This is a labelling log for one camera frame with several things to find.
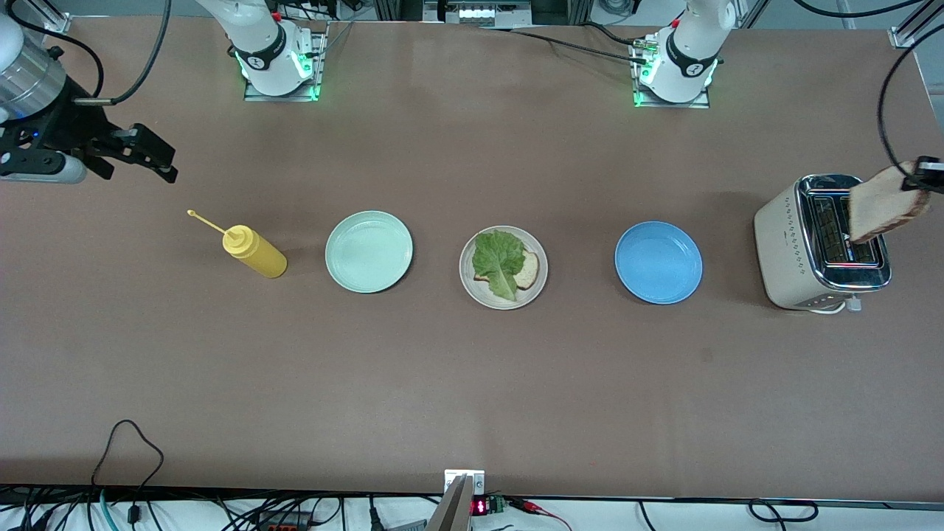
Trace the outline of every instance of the white bracket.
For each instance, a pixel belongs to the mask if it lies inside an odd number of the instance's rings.
[[[455,480],[457,476],[461,475],[468,475],[472,477],[472,485],[475,487],[474,494],[476,496],[485,493],[485,471],[469,471],[464,469],[446,470],[445,486],[443,487],[443,492],[449,490],[449,486],[452,485],[452,481]]]

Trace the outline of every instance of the table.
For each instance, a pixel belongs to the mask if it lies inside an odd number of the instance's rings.
[[[76,21],[105,94],[156,26]],[[861,315],[773,307],[753,244],[754,213],[797,177],[887,165],[874,110],[899,52],[883,32],[735,31],[709,111],[636,109],[624,64],[535,39],[367,23],[332,50],[322,101],[250,104],[226,47],[213,20],[175,19],[151,78],[109,110],[177,148],[177,184],[121,165],[0,188],[0,481],[86,483],[128,417],[167,454],[163,485],[434,492],[468,467],[507,493],[944,499],[944,214],[888,236],[894,280]],[[87,58],[64,60],[91,84]],[[942,152],[913,60],[887,110],[902,157]],[[289,270],[252,273],[189,208],[253,227]],[[324,266],[330,230],[367,209],[416,248],[370,296]],[[616,240],[647,219],[700,246],[681,304],[616,277]],[[514,312],[457,276],[497,224],[550,263]],[[101,483],[155,463],[131,431],[110,459]]]

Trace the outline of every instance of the toaster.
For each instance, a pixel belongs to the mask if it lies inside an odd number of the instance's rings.
[[[861,309],[859,294],[891,281],[885,239],[849,239],[851,175],[797,180],[754,216],[754,238],[764,288],[789,310],[834,314]]]

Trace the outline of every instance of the mustard bottle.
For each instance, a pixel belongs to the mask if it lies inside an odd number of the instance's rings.
[[[223,249],[230,256],[267,279],[281,276],[288,267],[285,255],[268,242],[265,238],[246,225],[234,225],[227,230],[220,229],[207,221],[206,218],[189,210],[187,214],[199,219],[223,234]]]

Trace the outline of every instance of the toaster cord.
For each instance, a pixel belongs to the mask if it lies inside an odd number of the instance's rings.
[[[839,303],[838,306],[836,306],[832,310],[814,310],[811,308],[811,309],[807,309],[806,311],[812,312],[814,314],[820,314],[821,316],[834,316],[845,309],[846,309],[846,302],[843,300],[842,302]]]

